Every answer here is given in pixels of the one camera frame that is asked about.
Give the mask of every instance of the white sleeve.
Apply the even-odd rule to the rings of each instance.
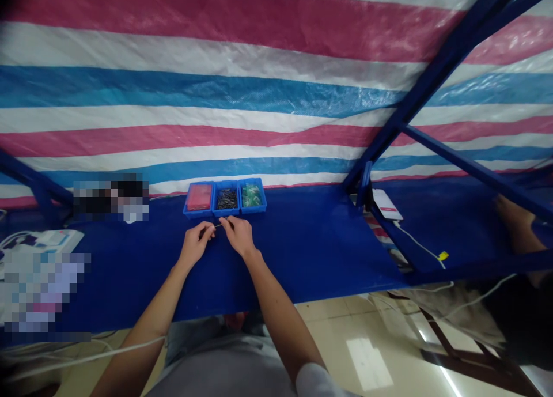
[[[344,391],[320,365],[305,364],[296,378],[298,397],[348,397],[354,394]]]

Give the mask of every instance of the person's right hand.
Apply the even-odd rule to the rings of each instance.
[[[242,258],[246,258],[257,251],[253,244],[252,225],[247,220],[242,220],[231,215],[229,218],[221,217],[219,221],[225,229],[230,245]]]

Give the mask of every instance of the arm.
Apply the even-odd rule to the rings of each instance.
[[[200,239],[200,232],[206,229]],[[203,221],[188,230],[183,249],[169,276],[154,296],[121,348],[166,336],[188,273],[202,257],[207,241],[215,237],[212,223]],[[115,355],[100,377],[91,397],[140,396],[160,355],[163,341]]]
[[[505,223],[513,251],[516,254],[534,253],[547,248],[532,231],[532,222],[536,216],[514,202],[500,195],[496,200],[497,211]],[[539,288],[542,280],[551,273],[551,270],[531,272],[527,274],[530,283]]]
[[[252,226],[246,220],[219,219],[232,247],[242,256],[255,286],[263,319],[292,384],[300,369],[309,362],[324,362],[303,319],[282,286],[273,276],[261,252],[253,244]]]

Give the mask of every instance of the green component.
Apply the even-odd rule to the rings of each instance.
[[[259,187],[255,184],[246,184],[242,187],[242,207],[254,207],[261,205]]]

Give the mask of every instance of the gray shirt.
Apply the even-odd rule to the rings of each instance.
[[[148,397],[352,395],[317,364],[301,368],[296,390],[270,338],[236,335],[210,341],[167,367]]]

